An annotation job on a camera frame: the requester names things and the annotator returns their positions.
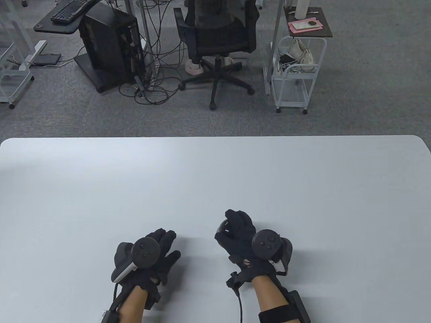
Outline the person's right hand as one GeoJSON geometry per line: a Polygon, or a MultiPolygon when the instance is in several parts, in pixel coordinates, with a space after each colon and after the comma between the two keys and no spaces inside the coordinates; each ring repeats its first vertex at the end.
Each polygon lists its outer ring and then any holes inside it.
{"type": "Polygon", "coordinates": [[[292,243],[270,229],[257,231],[244,211],[227,210],[214,238],[228,252],[240,272],[231,274],[227,285],[238,289],[258,276],[286,276],[292,243]]]}

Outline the person's left hand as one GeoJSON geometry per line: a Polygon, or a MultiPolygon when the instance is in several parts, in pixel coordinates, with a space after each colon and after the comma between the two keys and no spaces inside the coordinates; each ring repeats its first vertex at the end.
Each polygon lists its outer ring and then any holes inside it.
{"type": "Polygon", "coordinates": [[[132,270],[119,281],[119,284],[122,287],[122,291],[128,291],[128,296],[135,287],[140,287],[143,291],[148,292],[144,308],[150,310],[160,301],[161,296],[158,286],[165,286],[167,284],[168,273],[181,257],[181,252],[174,250],[168,254],[173,241],[176,239],[176,233],[172,230],[166,231],[163,228],[159,228],[149,233],[147,237],[154,239],[160,246],[160,255],[157,261],[150,268],[132,270]]]}

